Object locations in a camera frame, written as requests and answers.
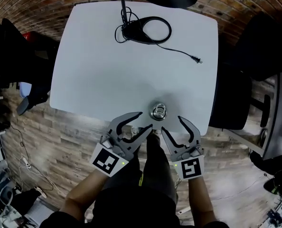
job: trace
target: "black shirt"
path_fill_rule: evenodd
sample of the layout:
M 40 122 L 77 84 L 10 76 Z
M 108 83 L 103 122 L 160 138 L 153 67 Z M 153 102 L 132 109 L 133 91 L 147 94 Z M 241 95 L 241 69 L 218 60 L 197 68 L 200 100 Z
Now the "black shirt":
M 43 221 L 40 228 L 180 226 L 174 201 L 146 187 L 109 188 L 101 191 L 95 201 L 93 215 L 92 222 L 84 224 L 66 213 L 55 212 Z M 205 228 L 228 226 L 216 221 L 207 224 Z

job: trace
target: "table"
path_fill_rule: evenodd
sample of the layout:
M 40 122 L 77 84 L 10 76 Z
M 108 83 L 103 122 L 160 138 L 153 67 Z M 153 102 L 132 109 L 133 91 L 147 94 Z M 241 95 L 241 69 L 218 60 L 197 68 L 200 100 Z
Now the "table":
M 144 114 L 131 125 L 153 124 L 154 129 L 164 126 L 183 133 L 177 118 L 180 115 L 204 135 L 215 94 L 217 22 L 188 10 L 150 3 L 127 2 L 126 6 L 139 18 L 166 19 L 172 35 L 162 46 L 197 56 L 203 63 L 156 45 L 117 43 L 115 29 L 122 24 L 119 1 L 79 4 L 70 14 L 57 53 L 50 106 L 106 121 L 142 111 Z M 161 22 L 152 21 L 146 32 L 159 39 L 167 34 L 165 28 Z M 168 111 L 160 122 L 149 116 L 157 101 Z

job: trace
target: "brick wall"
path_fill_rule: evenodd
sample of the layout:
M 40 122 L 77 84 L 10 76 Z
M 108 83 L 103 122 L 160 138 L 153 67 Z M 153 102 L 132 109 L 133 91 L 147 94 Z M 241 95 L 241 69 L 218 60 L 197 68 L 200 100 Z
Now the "brick wall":
M 73 6 L 95 1 L 108 0 L 0 0 L 0 22 L 8 18 L 22 33 L 34 30 L 60 39 Z M 198 0 L 189 10 L 216 19 L 219 34 L 231 44 L 260 11 L 282 22 L 282 0 Z

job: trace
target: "wooden floor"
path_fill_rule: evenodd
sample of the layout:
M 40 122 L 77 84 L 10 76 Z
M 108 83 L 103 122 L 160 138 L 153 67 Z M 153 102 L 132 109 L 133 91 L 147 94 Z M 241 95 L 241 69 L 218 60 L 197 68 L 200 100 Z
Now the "wooden floor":
M 269 87 L 257 84 L 254 87 L 254 96 L 266 90 L 269 91 Z M 89 160 L 108 122 L 53 109 L 49 106 L 49 101 L 18 116 L 16 107 L 21 101 L 19 91 L 10 88 L 2 93 L 5 97 L 4 104 L 12 111 L 7 117 L 12 126 L 22 132 L 29 162 L 67 194 L 93 170 Z M 259 120 L 260 115 L 251 109 L 246 124 L 252 126 L 249 127 L 250 132 L 259 132 Z M 130 136 L 129 127 L 125 128 L 125 132 Z M 177 134 L 176 140 L 183 143 L 187 137 Z M 61 192 L 55 187 L 49 190 L 52 186 L 45 178 L 29 172 L 26 168 L 19 169 L 21 156 L 27 158 L 20 145 L 19 132 L 9 128 L 1 140 L 14 181 L 21 185 L 21 171 L 23 190 L 40 186 L 46 189 L 46 201 L 59 208 L 65 197 Z M 163 140 L 161 145 L 167 152 Z M 202 138 L 202 147 L 205 149 L 204 177 L 217 217 L 230 227 L 253 228 L 260 225 L 266 219 L 267 211 L 275 206 L 274 196 L 263 189 L 267 178 L 250 162 L 248 149 L 219 129 L 213 128 L 209 128 Z M 141 146 L 139 159 L 143 167 L 146 160 L 145 144 Z M 177 210 L 188 207 L 186 182 L 179 184 L 178 195 Z M 87 213 L 90 219 L 91 211 L 92 207 Z M 182 224 L 192 222 L 190 212 L 179 215 L 179 218 Z

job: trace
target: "lamp arm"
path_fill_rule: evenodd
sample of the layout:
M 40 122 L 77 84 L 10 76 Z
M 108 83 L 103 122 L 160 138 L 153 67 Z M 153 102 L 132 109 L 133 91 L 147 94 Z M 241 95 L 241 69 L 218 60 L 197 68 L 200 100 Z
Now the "lamp arm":
M 122 10 L 123 10 L 124 21 L 125 21 L 125 24 L 127 24 L 128 21 L 127 21 L 125 0 L 121 0 L 121 4 L 122 4 Z

